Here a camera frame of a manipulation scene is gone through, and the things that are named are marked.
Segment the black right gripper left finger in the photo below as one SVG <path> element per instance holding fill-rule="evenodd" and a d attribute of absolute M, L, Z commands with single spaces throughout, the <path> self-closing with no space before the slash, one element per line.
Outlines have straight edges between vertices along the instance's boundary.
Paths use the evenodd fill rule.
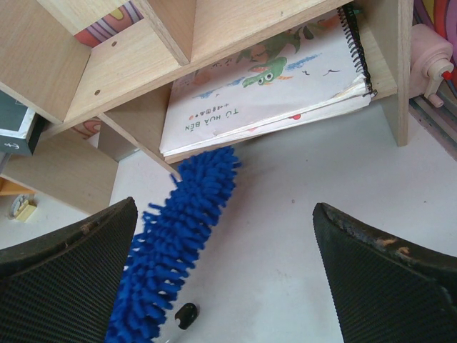
<path fill-rule="evenodd" d="M 103 342 L 136 228 L 128 197 L 1 250 L 2 342 Z"/>

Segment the blue microfibre duster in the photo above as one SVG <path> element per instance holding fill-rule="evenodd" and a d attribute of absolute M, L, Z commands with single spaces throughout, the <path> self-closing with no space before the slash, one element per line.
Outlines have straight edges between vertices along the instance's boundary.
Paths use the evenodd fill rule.
<path fill-rule="evenodd" d="M 195 267 L 236 188 L 241 163 L 232 146 L 194 155 L 164 205 L 149 204 L 134 235 L 105 342 L 152 342 Z"/>

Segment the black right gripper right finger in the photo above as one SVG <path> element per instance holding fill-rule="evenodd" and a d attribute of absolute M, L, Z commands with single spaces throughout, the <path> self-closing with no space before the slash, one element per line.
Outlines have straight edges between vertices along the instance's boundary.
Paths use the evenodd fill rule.
<path fill-rule="evenodd" d="M 345 342 L 455 342 L 456 258 L 318 203 L 313 228 Z"/>

